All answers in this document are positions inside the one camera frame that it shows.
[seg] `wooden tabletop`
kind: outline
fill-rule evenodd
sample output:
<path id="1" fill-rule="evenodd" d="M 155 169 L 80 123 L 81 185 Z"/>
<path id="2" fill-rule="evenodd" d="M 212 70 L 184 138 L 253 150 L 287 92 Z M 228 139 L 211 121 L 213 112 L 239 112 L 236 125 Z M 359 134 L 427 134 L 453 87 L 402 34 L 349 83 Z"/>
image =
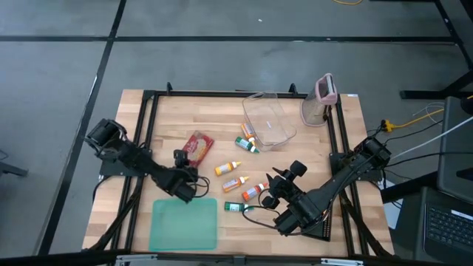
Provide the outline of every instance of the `wooden tabletop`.
<path id="1" fill-rule="evenodd" d="M 142 90 L 124 90 L 118 107 L 116 121 L 125 126 L 130 139 L 135 133 L 142 94 Z M 241 123 L 245 122 L 241 98 L 159 98 L 151 144 L 153 159 L 156 162 L 169 167 L 173 166 L 173 150 L 181 149 L 195 130 L 215 139 L 215 143 L 198 169 L 200 175 L 208 177 L 211 181 L 207 197 L 217 199 L 217 248 L 211 251 L 178 252 L 293 256 L 347 255 L 338 199 L 333 206 L 330 242 L 305 236 L 281 236 L 275 230 L 248 222 L 239 213 L 223 210 L 225 201 L 241 202 L 243 191 L 266 181 L 265 173 L 274 175 L 275 173 L 271 170 L 271 167 L 286 169 L 294 160 L 299 160 L 308 168 L 305 175 L 298 177 L 295 181 L 300 189 L 308 191 L 312 188 L 318 188 L 330 178 L 328 160 L 330 138 L 327 127 L 305 126 L 300 118 L 300 101 L 297 99 L 279 99 L 286 115 L 290 118 L 290 122 L 297 129 L 296 136 L 278 151 L 252 154 L 234 144 L 236 137 L 244 137 L 240 128 Z M 341 102 L 350 147 L 355 147 L 367 136 L 360 102 L 356 95 L 341 95 Z M 145 125 L 143 132 L 146 131 L 150 109 L 149 106 L 143 124 Z M 335 125 L 337 135 L 339 135 L 336 119 Z M 343 150 L 339 138 L 338 149 L 339 151 Z M 214 168 L 231 161 L 241 161 L 242 165 L 231 173 L 216 177 Z M 229 193 L 223 193 L 222 184 L 231 178 L 240 176 L 249 176 L 250 179 L 242 187 Z M 95 244 L 115 218 L 123 179 L 123 177 L 111 177 L 98 189 L 84 237 L 84 248 Z M 357 182 L 357 185 L 365 223 L 383 247 L 393 253 L 379 190 L 368 182 Z M 145 179 L 132 250 L 148 251 L 152 204 L 155 200 L 167 198 L 169 198 L 169 195 L 161 191 L 151 178 L 147 177 Z M 257 199 L 253 199 L 251 203 L 257 204 Z M 285 204 L 282 202 L 277 209 L 285 210 Z M 264 210 L 252 211 L 248 216 L 271 225 L 273 224 L 272 219 L 275 217 L 273 213 Z M 351 222 L 355 251 L 360 253 L 356 226 L 353 221 Z M 119 247 L 124 245 L 127 228 L 128 220 L 124 222 Z"/>

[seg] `clear plastic container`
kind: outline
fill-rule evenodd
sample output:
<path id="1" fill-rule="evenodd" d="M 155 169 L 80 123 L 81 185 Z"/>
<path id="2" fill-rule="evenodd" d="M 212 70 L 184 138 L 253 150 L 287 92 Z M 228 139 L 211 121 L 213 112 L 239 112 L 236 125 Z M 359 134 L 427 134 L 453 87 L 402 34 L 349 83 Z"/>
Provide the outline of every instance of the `clear plastic container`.
<path id="1" fill-rule="evenodd" d="M 296 128 L 286 118 L 275 92 L 260 92 L 245 98 L 243 110 L 260 151 L 277 149 L 296 135 Z"/>

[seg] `laptop keyboard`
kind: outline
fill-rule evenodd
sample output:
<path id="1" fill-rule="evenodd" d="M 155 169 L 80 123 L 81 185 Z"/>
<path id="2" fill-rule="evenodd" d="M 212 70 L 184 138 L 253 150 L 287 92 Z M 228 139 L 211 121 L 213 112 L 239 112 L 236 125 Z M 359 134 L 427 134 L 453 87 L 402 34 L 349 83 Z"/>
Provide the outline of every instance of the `laptop keyboard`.
<path id="1" fill-rule="evenodd" d="M 426 236 L 446 245 L 473 251 L 473 220 L 428 206 Z"/>

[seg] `yellow cable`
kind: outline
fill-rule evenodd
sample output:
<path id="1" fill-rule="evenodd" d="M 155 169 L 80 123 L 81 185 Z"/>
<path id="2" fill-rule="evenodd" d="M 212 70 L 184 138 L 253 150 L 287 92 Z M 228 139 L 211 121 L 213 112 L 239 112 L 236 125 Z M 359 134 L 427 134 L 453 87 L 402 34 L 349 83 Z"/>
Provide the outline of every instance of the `yellow cable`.
<path id="1" fill-rule="evenodd" d="M 358 0 L 356 2 L 343 2 L 339 0 L 332 0 L 332 1 L 334 1 L 335 3 L 345 4 L 345 5 L 357 5 L 357 4 L 360 4 L 363 0 Z"/>
<path id="2" fill-rule="evenodd" d="M 399 128 L 403 128 L 403 127 L 406 127 L 406 126 L 410 126 L 410 125 L 412 125 L 412 124 L 415 123 L 415 122 L 418 122 L 418 121 L 420 121 L 420 120 L 423 120 L 424 118 L 429 117 L 430 115 L 438 114 L 439 112 L 443 112 L 443 109 L 437 110 L 437 111 L 435 111 L 435 112 L 431 112 L 431 113 L 429 113 L 429 114 L 427 114 L 427 115 L 424 115 L 423 117 L 420 117 L 420 118 L 414 119 L 414 120 L 412 120 L 412 121 L 409 121 L 409 122 L 405 123 L 404 125 L 400 125 L 400 126 L 393 125 L 393 128 L 394 128 L 394 129 L 399 129 Z"/>

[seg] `pink device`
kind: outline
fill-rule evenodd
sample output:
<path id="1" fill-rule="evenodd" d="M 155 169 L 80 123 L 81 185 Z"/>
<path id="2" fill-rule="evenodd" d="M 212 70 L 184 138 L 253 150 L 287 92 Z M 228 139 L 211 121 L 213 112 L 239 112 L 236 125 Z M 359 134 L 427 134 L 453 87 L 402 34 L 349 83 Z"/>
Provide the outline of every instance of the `pink device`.
<path id="1" fill-rule="evenodd" d="M 323 126 L 328 106 L 335 104 L 337 100 L 338 94 L 332 74 L 327 73 L 316 82 L 314 90 L 301 102 L 302 121 L 307 126 Z"/>

